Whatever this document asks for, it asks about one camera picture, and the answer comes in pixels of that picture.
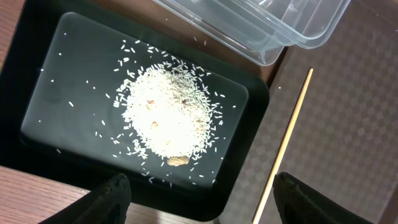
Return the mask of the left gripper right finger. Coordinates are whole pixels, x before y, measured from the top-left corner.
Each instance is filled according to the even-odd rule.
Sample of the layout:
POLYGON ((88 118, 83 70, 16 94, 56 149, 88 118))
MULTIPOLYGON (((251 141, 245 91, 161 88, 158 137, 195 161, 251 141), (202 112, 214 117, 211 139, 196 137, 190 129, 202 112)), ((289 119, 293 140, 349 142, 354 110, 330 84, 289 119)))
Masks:
POLYGON ((272 186, 283 224, 370 224, 287 172, 275 175, 272 186))

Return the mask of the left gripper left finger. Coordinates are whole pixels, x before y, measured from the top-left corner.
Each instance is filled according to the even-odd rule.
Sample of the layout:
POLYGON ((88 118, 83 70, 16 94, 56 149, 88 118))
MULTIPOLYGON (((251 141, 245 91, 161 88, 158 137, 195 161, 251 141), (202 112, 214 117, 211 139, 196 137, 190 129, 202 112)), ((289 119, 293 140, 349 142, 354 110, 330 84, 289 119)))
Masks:
POLYGON ((118 174, 40 224, 124 224, 130 203, 129 179, 118 174))

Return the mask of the pile of white rice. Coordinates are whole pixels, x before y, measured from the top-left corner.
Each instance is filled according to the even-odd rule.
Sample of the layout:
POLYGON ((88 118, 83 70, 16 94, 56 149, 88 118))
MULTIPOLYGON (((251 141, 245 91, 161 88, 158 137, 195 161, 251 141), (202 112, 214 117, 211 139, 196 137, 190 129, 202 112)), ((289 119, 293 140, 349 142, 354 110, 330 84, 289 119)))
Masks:
POLYGON ((175 185, 209 188, 237 125, 219 75, 103 30, 56 33, 22 132, 95 162, 175 185))

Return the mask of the dark brown serving tray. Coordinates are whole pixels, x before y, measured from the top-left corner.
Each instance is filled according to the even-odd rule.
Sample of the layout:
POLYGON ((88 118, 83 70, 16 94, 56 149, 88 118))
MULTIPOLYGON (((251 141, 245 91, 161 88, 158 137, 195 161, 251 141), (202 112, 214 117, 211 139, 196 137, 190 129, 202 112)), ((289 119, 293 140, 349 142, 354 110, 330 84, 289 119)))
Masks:
POLYGON ((280 171, 370 222, 397 222, 397 2, 351 1, 326 44, 287 50, 221 223, 255 216, 309 68, 280 171))

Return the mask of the left wooden chopstick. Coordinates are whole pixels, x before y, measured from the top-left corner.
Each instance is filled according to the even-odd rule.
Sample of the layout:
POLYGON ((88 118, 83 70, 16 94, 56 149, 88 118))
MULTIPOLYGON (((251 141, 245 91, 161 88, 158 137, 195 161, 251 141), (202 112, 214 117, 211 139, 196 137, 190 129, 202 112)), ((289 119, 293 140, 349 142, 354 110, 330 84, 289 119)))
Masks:
POLYGON ((285 130, 284 136, 283 136, 281 144, 279 146, 279 149, 278 149, 277 155, 275 157, 272 169, 270 171, 269 177, 268 177, 266 185, 264 187, 264 191, 263 191, 263 193, 262 193, 262 195, 260 197, 259 204, 258 204, 258 206, 256 208, 255 213, 254 213, 254 216, 253 216, 253 219, 252 219, 252 222, 251 222, 252 224, 258 224, 260 222, 262 213, 263 213, 264 208, 266 206, 267 199, 269 198, 270 192, 272 190, 272 185, 273 185, 275 176, 277 175, 277 172, 278 172, 279 167, 280 167, 280 165, 282 163, 285 151, 287 149, 287 146, 289 145, 289 141, 290 141, 291 135, 293 133, 295 124, 297 122, 297 118, 299 116, 300 109, 302 107, 302 103, 303 103, 303 101, 305 99, 305 95, 306 95, 306 92, 308 90, 308 86, 309 86, 310 80, 312 78, 312 75, 313 75, 313 68, 310 67, 309 70, 308 70, 308 73, 307 73, 307 75, 305 77, 305 81, 304 81, 303 86, 301 88, 300 94, 299 94, 299 96, 297 98, 297 101, 295 103, 292 115, 291 115, 291 117, 289 119, 289 122, 288 122, 288 125, 287 125, 287 129, 285 130))

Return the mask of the black plastic tray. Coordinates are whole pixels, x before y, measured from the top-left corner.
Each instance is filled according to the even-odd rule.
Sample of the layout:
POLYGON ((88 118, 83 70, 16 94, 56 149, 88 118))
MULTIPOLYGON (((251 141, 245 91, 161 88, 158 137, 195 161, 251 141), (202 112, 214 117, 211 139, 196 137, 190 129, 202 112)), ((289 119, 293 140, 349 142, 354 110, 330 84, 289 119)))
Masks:
POLYGON ((90 1, 26 1, 1 69, 1 164, 206 222, 269 104, 258 77, 90 1))

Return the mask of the clear plastic bin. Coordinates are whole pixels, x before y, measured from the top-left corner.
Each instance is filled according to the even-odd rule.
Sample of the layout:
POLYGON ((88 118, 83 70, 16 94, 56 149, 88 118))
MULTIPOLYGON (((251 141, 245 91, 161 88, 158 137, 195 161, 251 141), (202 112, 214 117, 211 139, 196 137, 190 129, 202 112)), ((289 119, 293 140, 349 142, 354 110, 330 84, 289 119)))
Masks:
POLYGON ((220 43, 261 65, 284 47, 314 49, 331 36, 350 0, 155 0, 220 43))

